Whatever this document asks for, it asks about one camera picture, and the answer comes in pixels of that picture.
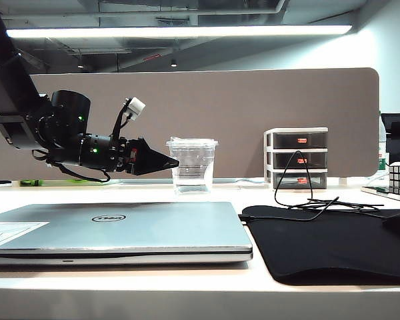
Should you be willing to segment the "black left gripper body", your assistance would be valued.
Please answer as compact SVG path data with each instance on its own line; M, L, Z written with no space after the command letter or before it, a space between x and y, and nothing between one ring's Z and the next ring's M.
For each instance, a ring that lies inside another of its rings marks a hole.
M110 172L137 174L137 156L139 154L139 140L124 137L110 136L111 166Z

